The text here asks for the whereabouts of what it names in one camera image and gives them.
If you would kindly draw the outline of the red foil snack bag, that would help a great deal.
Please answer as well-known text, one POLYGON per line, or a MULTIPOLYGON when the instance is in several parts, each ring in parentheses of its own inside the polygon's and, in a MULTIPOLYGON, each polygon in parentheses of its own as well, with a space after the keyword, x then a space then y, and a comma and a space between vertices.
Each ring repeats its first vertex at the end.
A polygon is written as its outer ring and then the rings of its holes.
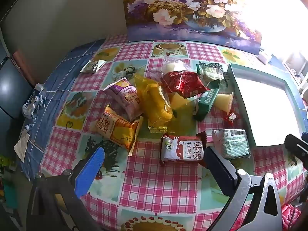
POLYGON ((160 78, 167 93, 177 93, 187 99, 209 90, 193 71, 171 71, 160 78))

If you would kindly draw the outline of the white silver snack sachet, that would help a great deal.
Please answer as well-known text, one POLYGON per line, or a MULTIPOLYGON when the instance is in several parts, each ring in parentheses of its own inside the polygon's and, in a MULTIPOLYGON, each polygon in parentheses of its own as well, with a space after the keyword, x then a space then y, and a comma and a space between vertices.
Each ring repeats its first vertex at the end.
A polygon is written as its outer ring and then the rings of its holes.
POLYGON ((90 60, 84 67, 81 69, 80 73, 85 74, 95 74, 98 72, 105 64, 107 63, 106 60, 90 60))

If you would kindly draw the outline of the white power strip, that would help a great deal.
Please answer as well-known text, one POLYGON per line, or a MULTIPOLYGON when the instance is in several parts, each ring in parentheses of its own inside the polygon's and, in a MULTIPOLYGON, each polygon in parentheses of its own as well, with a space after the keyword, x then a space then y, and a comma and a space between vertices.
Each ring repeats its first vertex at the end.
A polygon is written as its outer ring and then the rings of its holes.
POLYGON ((264 52, 264 51, 260 51, 257 59, 260 60, 263 64, 268 64, 271 61, 272 55, 264 52))

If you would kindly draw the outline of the small red milk candy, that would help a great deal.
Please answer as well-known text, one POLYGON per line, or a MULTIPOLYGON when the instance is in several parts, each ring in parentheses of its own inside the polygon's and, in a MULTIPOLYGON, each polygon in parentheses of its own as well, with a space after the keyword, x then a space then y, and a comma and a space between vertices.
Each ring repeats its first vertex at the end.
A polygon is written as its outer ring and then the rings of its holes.
POLYGON ((224 120, 231 124, 233 124, 237 119, 238 119, 238 115, 236 114, 235 111, 230 111, 229 114, 227 114, 224 117, 224 120))

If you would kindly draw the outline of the clear green pastry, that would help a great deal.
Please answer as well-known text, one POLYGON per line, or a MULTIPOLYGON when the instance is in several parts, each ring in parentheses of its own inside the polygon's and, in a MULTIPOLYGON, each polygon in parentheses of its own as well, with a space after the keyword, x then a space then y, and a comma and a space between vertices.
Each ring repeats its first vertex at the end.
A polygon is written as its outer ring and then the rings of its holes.
POLYGON ((196 70, 207 88, 226 89, 229 87, 222 64, 199 61, 196 64, 196 70))

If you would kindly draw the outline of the teal rimmed white tray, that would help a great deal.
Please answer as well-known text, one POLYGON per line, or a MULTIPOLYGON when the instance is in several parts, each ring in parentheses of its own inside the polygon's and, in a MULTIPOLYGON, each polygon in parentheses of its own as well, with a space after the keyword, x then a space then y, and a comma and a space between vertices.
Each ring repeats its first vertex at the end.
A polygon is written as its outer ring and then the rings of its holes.
POLYGON ((237 64, 228 74, 252 148, 280 146, 288 134, 306 131, 306 114, 284 79, 237 64))

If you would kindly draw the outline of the dark green biscuit pack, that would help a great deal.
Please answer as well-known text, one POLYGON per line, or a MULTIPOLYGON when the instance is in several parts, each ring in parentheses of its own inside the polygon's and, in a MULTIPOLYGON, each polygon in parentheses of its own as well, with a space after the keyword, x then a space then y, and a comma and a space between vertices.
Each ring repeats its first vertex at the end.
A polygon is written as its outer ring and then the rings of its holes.
POLYGON ((195 105, 193 118, 196 121, 203 121, 207 114, 210 112, 214 101, 219 93, 220 80, 209 82, 209 90, 206 90, 200 95, 195 105))

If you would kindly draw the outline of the green white patterned snack pack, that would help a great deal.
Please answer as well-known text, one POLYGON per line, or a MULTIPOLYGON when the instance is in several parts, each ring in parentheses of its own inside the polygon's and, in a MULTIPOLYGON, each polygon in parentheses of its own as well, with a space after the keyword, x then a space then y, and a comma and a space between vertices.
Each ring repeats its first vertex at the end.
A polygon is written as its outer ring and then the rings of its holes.
POLYGON ((244 129, 220 129, 212 131, 215 149, 224 159, 234 160, 251 156, 249 142, 244 129))

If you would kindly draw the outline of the white shelf unit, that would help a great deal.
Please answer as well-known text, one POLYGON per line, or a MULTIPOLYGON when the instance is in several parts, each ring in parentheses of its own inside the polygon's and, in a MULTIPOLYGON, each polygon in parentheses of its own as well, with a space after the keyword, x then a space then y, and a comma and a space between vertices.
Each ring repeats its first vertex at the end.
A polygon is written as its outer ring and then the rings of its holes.
POLYGON ((307 87, 307 59, 301 53, 291 54, 285 61, 298 91, 302 93, 307 87))

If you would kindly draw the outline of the red white milk biscuit pack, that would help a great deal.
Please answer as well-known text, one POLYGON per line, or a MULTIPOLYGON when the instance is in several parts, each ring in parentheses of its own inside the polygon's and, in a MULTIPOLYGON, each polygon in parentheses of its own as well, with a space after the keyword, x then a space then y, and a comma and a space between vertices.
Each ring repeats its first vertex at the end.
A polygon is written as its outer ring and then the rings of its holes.
POLYGON ((165 133, 160 140, 160 165, 168 162, 199 163, 203 160, 207 135, 200 132, 196 136, 176 136, 165 133))

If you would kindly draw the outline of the yellow jelly cup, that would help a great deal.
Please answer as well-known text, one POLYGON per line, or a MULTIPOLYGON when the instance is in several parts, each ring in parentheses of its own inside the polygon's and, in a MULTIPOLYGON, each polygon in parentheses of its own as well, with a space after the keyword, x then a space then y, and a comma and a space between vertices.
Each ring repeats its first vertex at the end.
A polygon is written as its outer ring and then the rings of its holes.
POLYGON ((214 100, 213 105, 224 111, 227 115, 230 114, 232 102, 233 102, 233 93, 231 94, 218 94, 214 100))

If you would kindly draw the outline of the yellow soft bread bag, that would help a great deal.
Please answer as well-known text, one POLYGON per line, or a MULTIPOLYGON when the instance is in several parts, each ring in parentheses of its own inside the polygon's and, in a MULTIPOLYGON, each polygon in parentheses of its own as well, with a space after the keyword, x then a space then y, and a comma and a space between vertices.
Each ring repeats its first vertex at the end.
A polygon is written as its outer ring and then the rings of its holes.
POLYGON ((162 86, 157 81, 139 74, 134 76, 134 82, 141 109, 148 120, 149 132, 151 134, 168 132, 173 111, 162 86))

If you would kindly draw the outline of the clear white pastry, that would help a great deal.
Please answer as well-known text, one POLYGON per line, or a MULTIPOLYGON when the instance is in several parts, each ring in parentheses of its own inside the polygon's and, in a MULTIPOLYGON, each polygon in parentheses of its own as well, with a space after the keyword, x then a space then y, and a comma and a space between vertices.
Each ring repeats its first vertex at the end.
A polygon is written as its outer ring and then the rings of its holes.
POLYGON ((165 56, 164 58, 150 59, 145 77, 160 81, 160 79, 167 73, 173 71, 193 71, 189 59, 175 59, 165 56))

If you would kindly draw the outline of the orange swiss roll pack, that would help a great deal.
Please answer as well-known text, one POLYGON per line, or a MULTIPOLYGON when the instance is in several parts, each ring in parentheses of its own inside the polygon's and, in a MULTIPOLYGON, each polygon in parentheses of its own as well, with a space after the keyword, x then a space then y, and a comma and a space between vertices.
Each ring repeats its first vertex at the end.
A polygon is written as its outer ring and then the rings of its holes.
POLYGON ((90 124, 90 129, 126 149, 131 157, 143 120, 140 116, 131 123, 107 105, 100 118, 90 124))

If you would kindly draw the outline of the purple swiss roll pack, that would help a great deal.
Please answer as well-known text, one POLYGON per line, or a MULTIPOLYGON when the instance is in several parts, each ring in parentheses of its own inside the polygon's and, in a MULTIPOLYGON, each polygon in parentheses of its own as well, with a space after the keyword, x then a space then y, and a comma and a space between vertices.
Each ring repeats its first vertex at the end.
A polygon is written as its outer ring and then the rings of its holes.
POLYGON ((126 111, 130 121, 142 114, 141 101, 136 88, 126 77, 106 86, 103 92, 110 95, 126 111))

